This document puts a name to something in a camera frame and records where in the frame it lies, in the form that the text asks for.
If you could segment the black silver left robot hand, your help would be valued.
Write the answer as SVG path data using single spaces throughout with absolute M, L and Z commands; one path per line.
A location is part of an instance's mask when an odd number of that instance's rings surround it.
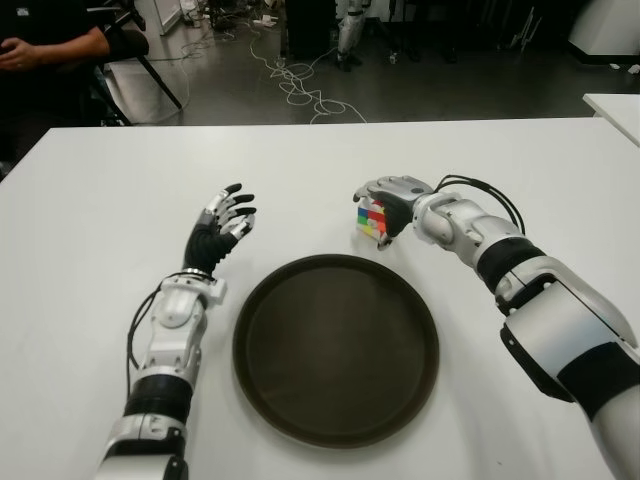
M 254 228 L 257 209 L 253 194 L 242 184 L 220 190 L 203 208 L 186 243 L 183 268 L 211 275 L 216 266 Z

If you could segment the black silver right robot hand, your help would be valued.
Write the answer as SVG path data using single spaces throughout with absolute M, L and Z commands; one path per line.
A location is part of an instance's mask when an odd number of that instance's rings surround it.
M 358 203 L 366 198 L 381 204 L 386 232 L 378 240 L 378 249 L 384 250 L 412 223 L 416 202 L 433 193 L 431 186 L 411 176 L 385 176 L 360 186 L 353 194 L 353 201 Z

